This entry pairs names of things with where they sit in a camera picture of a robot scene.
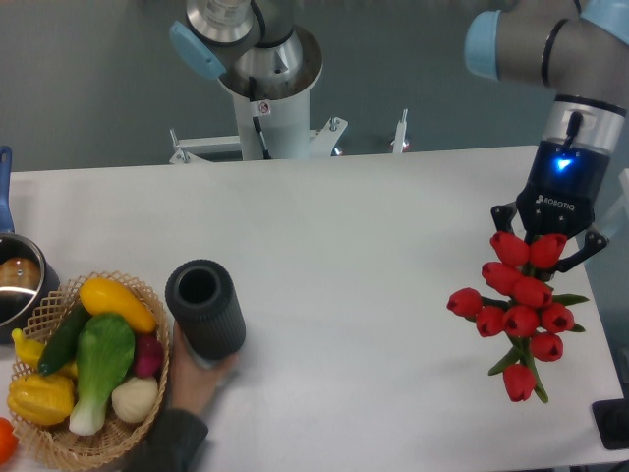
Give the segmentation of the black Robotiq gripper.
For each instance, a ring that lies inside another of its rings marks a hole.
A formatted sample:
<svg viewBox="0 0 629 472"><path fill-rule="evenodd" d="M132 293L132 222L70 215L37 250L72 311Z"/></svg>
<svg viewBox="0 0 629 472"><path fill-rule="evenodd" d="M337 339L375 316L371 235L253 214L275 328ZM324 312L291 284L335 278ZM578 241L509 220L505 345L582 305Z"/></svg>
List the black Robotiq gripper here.
<svg viewBox="0 0 629 472"><path fill-rule="evenodd" d="M610 157L582 147L540 142L530 174L516 202L493 206L490 216L497 232L516 234L520 219L532 236L551 233L570 239L595 220L598 197ZM582 247L560 259L554 272L566 273L607 247L609 239L595 227L584 236Z"/></svg>

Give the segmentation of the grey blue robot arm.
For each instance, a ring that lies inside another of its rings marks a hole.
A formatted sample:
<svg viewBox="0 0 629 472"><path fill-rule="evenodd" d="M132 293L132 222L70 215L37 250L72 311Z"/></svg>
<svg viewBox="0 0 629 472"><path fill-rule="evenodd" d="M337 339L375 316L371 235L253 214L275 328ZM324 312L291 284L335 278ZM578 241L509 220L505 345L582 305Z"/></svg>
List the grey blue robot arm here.
<svg viewBox="0 0 629 472"><path fill-rule="evenodd" d="M314 37L289 1L190 1L169 31L181 59L233 98L246 160L323 157L345 130L310 127L310 91L322 69ZM515 202L495 206L495 227L519 217L528 275L548 280L606 246L594 204L628 111L628 5L521 1L470 25L465 63L475 75L554 89L543 138Z"/></svg>

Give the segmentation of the dark sleeved forearm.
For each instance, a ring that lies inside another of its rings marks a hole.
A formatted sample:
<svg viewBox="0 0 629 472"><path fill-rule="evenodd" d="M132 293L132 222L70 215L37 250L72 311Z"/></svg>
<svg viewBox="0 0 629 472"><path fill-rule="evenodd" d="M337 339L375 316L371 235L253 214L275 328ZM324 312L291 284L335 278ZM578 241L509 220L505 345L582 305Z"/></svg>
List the dark sleeved forearm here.
<svg viewBox="0 0 629 472"><path fill-rule="evenodd" d="M207 434L198 415L168 408L122 471L189 471Z"/></svg>

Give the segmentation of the person's hand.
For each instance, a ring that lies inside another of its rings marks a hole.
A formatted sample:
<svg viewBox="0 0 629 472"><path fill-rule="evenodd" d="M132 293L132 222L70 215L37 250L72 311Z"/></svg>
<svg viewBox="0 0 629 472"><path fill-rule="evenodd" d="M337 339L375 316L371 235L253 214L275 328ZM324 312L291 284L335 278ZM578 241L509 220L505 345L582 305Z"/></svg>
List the person's hand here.
<svg viewBox="0 0 629 472"><path fill-rule="evenodd" d="M189 352L178 323L173 325L172 347L169 408L184 411L205 423L215 393L238 364L239 355L231 354L212 367L200 366Z"/></svg>

